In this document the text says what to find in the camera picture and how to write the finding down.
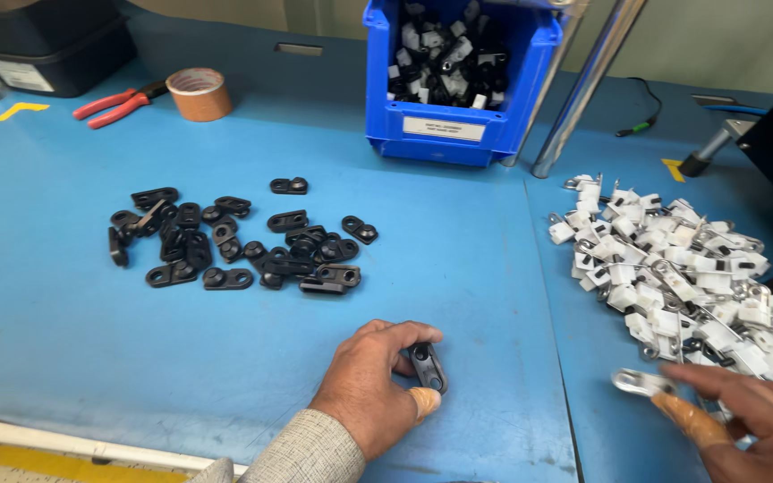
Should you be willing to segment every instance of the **hand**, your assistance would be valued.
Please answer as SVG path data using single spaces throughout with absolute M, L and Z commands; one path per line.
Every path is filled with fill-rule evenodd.
M 413 364 L 399 351 L 417 342 L 441 340 L 441 331 L 420 322 L 369 322 L 339 344 L 309 408 L 342 423 L 370 462 L 440 406 L 437 391 L 405 392 L 390 373 L 414 376 Z
M 662 366 L 661 372 L 691 384 L 706 399 L 722 401 L 735 415 L 726 425 L 733 438 L 759 438 L 744 451 L 731 441 L 700 448 L 714 483 L 773 481 L 773 382 L 692 364 Z

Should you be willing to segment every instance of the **white wall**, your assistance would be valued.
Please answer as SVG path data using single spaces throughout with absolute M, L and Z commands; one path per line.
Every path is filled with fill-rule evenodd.
M 366 38 L 366 0 L 131 1 L 173 17 Z M 593 0 L 566 71 L 580 70 L 614 1 Z M 649 0 L 610 75 L 773 93 L 773 0 Z

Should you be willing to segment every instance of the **red pliers handle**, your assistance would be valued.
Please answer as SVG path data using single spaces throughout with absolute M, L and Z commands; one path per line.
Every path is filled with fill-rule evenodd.
M 112 106 L 118 106 L 112 111 L 109 111 L 108 113 L 101 116 L 97 116 L 96 118 L 89 121 L 89 127 L 91 129 L 97 129 L 99 127 L 106 126 L 107 124 L 112 124 L 113 122 L 132 113 L 138 107 L 146 106 L 148 104 L 151 104 L 151 101 L 148 99 L 147 95 L 141 92 L 137 92 L 133 88 L 130 88 L 122 93 L 116 93 L 115 95 L 110 95 L 108 97 L 104 97 L 103 99 L 98 99 L 97 101 L 90 102 L 85 106 L 80 107 L 73 112 L 73 117 L 77 120 L 82 120 L 94 113 L 102 111 L 103 109 L 108 109 Z

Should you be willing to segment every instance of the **blue plastic bin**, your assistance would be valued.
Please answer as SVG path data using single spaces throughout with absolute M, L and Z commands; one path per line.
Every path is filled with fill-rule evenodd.
M 419 3 L 439 10 L 445 24 L 463 20 L 462 12 L 467 5 L 465 0 Z M 396 63 L 400 6 L 399 0 L 370 0 L 362 14 L 362 24 L 369 28 L 366 137 L 372 146 L 381 156 L 480 167 L 515 155 L 553 49 L 563 37 L 552 13 L 482 4 L 483 14 L 502 23 L 503 43 L 511 52 L 506 99 L 500 111 L 487 111 L 387 100 L 387 68 Z

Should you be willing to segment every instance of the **blue workbench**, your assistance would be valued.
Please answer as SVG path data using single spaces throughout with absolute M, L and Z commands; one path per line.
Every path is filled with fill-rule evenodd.
M 380 159 L 363 137 L 362 42 L 127 14 L 140 60 L 79 99 L 15 93 L 0 102 L 0 114 L 15 102 L 50 104 L 0 122 L 0 419 L 250 463 L 306 406 L 342 339 L 373 317 L 414 319 L 446 334 L 437 351 L 449 392 L 364 480 L 574 483 L 566 395 L 586 481 L 707 478 L 648 401 L 612 388 L 616 368 L 651 365 L 621 316 L 569 277 L 570 248 L 552 245 L 546 221 L 573 206 L 565 178 L 600 170 L 606 191 L 621 177 L 638 192 L 734 219 L 766 241 L 773 262 L 773 188 L 740 153 L 726 148 L 685 184 L 660 163 L 682 159 L 725 118 L 693 105 L 693 89 L 654 83 L 666 101 L 658 125 L 619 139 L 612 134 L 654 105 L 639 84 L 608 79 L 542 181 L 526 166 Z M 277 41 L 317 43 L 324 56 L 274 52 Z M 98 131 L 70 117 L 86 101 L 192 66 L 226 75 L 230 116 L 191 123 L 163 96 Z M 555 82 L 527 157 L 570 80 Z M 294 176 L 310 181 L 305 197 L 269 192 L 268 181 Z M 105 230 L 113 212 L 132 206 L 129 193 L 160 186 L 203 207 L 222 195 L 252 200 L 243 242 L 281 244 L 267 218 L 301 208 L 333 230 L 359 216 L 381 237 L 361 245 L 353 263 L 363 282 L 341 298 L 303 295 L 294 284 L 152 290 L 144 275 L 160 265 L 159 240 L 136 241 L 122 270 Z

